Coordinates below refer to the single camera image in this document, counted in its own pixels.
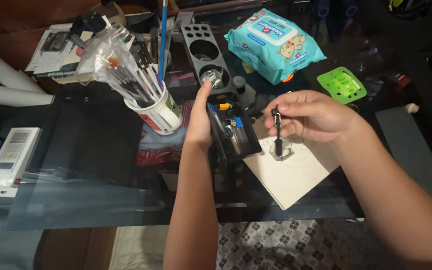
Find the notebook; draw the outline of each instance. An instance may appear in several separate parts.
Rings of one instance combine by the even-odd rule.
[[[245,158],[244,162],[281,209],[286,210],[338,168],[339,162],[328,143],[297,135],[286,138],[292,143],[294,154],[284,161],[276,161],[269,154],[276,137],[268,135],[265,119],[262,116],[252,125],[262,151]]]

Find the white paper tube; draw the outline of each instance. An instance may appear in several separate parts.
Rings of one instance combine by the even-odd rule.
[[[0,84],[13,89],[44,93],[43,89],[31,81],[28,75],[16,71],[0,58]]]
[[[0,86],[0,105],[25,107],[51,104],[54,96]]]

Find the cartoon bear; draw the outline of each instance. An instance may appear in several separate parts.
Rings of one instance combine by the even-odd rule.
[[[306,37],[302,34],[297,34],[289,39],[285,44],[281,45],[277,54],[281,54],[286,58],[285,62],[287,62],[294,55],[294,51],[301,50],[303,48],[303,42],[306,40]]]

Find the green stencil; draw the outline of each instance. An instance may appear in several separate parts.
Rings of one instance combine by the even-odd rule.
[[[338,67],[318,76],[318,82],[328,90],[333,100],[348,104],[366,95],[366,89],[356,76],[345,67]]]

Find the white cup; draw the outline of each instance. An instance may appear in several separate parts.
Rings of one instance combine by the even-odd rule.
[[[124,103],[135,111],[155,132],[171,135],[181,126],[181,112],[163,82],[163,96],[153,105],[138,108],[133,101],[124,97]]]

